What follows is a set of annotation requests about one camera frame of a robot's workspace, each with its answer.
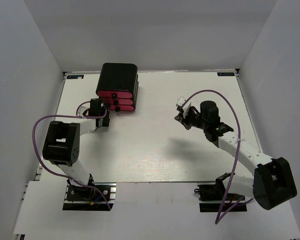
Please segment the pink bottom drawer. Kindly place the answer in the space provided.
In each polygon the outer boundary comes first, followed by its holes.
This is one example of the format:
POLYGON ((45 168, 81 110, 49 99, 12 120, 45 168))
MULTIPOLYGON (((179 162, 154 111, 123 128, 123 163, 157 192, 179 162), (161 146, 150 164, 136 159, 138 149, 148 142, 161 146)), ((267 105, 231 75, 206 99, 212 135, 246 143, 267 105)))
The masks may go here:
POLYGON ((111 105, 109 109, 115 112, 133 112, 136 107, 134 105, 111 105))

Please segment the pink drawer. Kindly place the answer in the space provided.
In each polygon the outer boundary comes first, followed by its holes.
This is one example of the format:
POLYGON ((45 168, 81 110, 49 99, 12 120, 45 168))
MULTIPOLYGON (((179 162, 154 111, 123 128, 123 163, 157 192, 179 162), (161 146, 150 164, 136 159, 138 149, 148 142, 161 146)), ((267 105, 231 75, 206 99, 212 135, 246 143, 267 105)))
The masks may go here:
POLYGON ((111 105, 109 109, 115 112, 133 112, 136 107, 134 105, 111 105))
POLYGON ((133 105, 135 102, 133 99, 128 98, 116 98, 112 99, 110 97, 103 97, 102 98, 106 103, 109 103, 111 105, 133 105))
POLYGON ((116 90, 98 90, 96 94, 101 98, 112 98, 116 95, 119 99, 131 99, 134 94, 129 91, 116 91, 116 90))

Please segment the pink top drawer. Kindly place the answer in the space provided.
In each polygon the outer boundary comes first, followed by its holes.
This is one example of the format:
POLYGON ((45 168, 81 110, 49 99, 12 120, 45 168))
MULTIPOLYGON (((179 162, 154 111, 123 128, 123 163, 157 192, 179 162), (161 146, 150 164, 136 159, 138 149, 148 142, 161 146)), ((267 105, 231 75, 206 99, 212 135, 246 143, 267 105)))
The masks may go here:
POLYGON ((98 90, 96 94, 101 98, 112 98, 116 95, 119 99, 131 99, 134 94, 129 91, 116 91, 116 90, 98 90))

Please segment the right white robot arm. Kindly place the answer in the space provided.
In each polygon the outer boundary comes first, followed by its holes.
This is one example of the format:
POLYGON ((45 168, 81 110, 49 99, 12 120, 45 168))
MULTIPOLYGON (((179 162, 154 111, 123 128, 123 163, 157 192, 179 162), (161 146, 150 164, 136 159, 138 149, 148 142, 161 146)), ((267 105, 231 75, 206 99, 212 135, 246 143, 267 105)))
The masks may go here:
POLYGON ((239 139, 234 129, 221 121, 219 109, 214 101, 206 100, 197 110, 185 99, 176 104, 175 120, 186 130, 203 130, 206 139, 217 148, 227 152, 240 162, 251 177, 225 173, 216 178, 214 186, 203 190, 198 187, 202 201, 226 200, 232 195, 250 197, 265 210, 270 210, 297 196, 297 187, 289 162, 273 158, 239 139))

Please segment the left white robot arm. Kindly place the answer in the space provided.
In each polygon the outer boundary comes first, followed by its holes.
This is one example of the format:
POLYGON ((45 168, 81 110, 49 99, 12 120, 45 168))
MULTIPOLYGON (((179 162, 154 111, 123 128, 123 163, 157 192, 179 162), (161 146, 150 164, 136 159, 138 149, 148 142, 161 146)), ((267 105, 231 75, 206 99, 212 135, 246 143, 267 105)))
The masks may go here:
POLYGON ((50 161, 63 171, 61 176, 71 185, 78 186, 78 193, 89 200, 95 196, 96 187, 90 173, 79 160, 80 137, 110 123, 110 104, 100 98, 91 99, 89 108, 76 116, 72 122, 51 121, 42 149, 44 160, 50 161))

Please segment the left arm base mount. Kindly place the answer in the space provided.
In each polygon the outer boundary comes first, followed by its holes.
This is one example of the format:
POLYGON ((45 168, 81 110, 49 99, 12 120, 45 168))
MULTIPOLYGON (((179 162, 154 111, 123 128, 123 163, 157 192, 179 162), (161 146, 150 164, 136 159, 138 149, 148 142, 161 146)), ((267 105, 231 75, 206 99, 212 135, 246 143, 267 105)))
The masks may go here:
MULTIPOLYGON (((95 183, 95 187, 102 192, 110 208, 112 208, 115 203, 117 184, 95 183)), ((93 189, 86 190, 83 189, 83 187, 69 184, 66 188, 62 210, 89 212, 110 211, 107 203, 98 191, 93 189)))

